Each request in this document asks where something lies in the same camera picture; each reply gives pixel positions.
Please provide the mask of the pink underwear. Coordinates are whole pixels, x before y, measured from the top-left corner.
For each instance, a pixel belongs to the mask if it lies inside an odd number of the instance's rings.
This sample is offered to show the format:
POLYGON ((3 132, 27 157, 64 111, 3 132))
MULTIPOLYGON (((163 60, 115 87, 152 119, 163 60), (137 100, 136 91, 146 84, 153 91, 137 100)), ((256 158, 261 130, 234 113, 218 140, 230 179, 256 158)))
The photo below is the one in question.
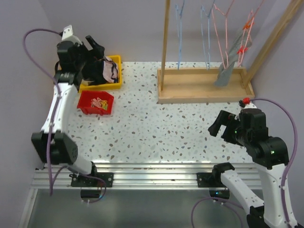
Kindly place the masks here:
POLYGON ((108 83, 118 83, 118 66, 112 59, 103 59, 103 77, 108 83))

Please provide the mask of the red clip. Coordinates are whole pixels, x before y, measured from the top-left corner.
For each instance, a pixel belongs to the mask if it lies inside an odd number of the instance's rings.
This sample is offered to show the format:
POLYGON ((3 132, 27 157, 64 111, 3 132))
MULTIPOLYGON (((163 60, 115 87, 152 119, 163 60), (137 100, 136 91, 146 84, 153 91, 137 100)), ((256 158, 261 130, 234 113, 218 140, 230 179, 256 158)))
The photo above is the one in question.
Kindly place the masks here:
POLYGON ((237 54, 244 54, 245 52, 247 52, 248 47, 245 46, 241 46, 240 49, 238 50, 237 54))

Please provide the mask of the grey knitted garment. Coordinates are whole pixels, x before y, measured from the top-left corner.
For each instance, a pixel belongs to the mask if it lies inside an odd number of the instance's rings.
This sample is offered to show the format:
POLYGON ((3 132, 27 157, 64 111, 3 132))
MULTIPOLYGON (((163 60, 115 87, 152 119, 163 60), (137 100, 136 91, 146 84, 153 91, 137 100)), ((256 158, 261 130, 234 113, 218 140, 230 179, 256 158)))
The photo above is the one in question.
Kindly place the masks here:
POLYGON ((239 29, 228 51, 228 55, 224 57, 224 63, 221 63, 218 69, 219 73, 217 76, 217 80, 213 84, 214 86, 225 87, 228 85, 232 76, 234 65, 238 60, 237 52, 240 48, 241 37, 242 29, 239 29))

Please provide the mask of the orange clip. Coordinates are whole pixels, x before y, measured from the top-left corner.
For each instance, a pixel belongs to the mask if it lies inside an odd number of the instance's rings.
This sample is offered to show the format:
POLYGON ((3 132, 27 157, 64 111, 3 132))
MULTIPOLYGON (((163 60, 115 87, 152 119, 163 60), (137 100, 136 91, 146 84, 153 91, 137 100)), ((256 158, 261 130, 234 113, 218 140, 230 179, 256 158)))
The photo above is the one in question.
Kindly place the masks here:
POLYGON ((252 20, 247 21, 246 24, 243 26, 243 30, 249 29, 253 24, 254 22, 252 20))

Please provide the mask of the pink wire hanger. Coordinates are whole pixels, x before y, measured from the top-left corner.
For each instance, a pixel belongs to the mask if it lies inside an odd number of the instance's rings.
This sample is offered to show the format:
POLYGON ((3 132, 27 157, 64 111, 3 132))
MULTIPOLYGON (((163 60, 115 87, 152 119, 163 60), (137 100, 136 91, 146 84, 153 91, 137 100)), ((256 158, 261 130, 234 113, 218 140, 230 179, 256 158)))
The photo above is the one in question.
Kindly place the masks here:
POLYGON ((222 66, 226 69, 229 66, 228 60, 228 16, 234 0, 225 0, 225 3, 229 2, 228 7, 225 10, 221 10, 219 6, 214 2, 211 10, 211 18, 213 21, 214 31, 217 39, 218 50, 222 61, 222 66))

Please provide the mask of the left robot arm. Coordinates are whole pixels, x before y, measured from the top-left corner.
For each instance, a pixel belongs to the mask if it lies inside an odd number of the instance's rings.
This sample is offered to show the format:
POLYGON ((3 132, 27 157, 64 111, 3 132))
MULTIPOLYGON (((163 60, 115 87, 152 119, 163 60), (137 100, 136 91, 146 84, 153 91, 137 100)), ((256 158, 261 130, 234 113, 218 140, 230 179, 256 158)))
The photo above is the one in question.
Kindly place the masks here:
POLYGON ((93 62, 102 58, 104 47, 90 35, 86 40, 92 47, 88 50, 75 37, 63 38, 57 45, 60 69, 55 73, 54 93, 51 107, 40 132, 33 133, 31 141, 39 158, 48 166, 67 165, 74 172, 83 174, 87 186, 98 183, 92 162, 79 155, 77 144, 68 136, 67 127, 72 105, 83 78, 95 71, 93 62))

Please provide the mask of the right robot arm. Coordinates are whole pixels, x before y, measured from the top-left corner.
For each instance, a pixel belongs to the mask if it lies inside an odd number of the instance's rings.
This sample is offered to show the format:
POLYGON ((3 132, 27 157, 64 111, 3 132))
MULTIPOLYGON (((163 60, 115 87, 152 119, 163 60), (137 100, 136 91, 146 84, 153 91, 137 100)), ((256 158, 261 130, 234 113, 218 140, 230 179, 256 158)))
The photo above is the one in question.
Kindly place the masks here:
POLYGON ((208 128, 216 136, 225 126, 222 139, 245 147, 258 170, 263 198, 260 199, 238 176, 229 162, 217 164, 212 169, 211 180, 216 186, 227 187, 247 215, 250 228, 297 228, 287 181, 283 176, 289 164, 286 143, 268 134, 266 115, 257 108, 244 108, 239 115, 220 111, 208 128))

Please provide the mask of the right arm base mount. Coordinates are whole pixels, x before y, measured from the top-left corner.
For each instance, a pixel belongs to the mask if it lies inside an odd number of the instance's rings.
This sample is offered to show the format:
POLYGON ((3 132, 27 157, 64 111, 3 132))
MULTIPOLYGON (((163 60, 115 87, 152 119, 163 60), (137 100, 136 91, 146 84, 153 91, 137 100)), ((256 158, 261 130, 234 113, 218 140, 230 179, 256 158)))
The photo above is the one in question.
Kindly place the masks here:
POLYGON ((221 188, 224 187, 221 183, 215 181, 212 173, 210 172, 198 172, 197 176, 197 186, 199 188, 221 188))

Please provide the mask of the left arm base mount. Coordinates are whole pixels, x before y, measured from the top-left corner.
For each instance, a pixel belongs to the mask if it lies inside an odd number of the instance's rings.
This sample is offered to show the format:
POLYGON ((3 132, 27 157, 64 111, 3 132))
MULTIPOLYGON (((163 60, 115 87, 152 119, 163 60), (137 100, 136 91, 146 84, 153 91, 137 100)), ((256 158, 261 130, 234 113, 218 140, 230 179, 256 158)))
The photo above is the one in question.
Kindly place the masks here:
POLYGON ((72 178, 72 187, 112 187, 114 181, 114 173, 98 172, 95 177, 85 177, 83 175, 69 174, 72 178))

